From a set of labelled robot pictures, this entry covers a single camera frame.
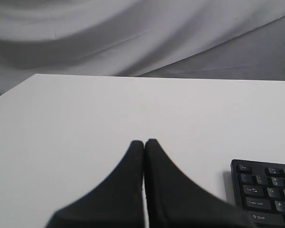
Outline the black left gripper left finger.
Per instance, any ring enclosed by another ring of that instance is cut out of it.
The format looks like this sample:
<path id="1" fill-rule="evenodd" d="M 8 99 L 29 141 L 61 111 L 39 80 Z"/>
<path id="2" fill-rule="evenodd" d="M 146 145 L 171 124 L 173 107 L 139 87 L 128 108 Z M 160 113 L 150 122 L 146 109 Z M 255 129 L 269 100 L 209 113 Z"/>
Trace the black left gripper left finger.
<path id="1" fill-rule="evenodd" d="M 48 228 L 143 228 L 143 152 L 132 141 L 115 169 L 91 192 L 57 210 Z"/>

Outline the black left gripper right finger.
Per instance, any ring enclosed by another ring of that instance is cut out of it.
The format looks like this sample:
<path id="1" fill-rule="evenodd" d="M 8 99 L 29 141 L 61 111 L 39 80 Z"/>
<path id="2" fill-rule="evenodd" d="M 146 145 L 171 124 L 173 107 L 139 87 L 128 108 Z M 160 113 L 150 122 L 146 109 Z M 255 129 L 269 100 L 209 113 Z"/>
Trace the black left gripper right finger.
<path id="1" fill-rule="evenodd" d="M 156 139 L 144 149 L 144 184 L 151 228 L 252 228 L 248 214 L 188 178 Z"/>

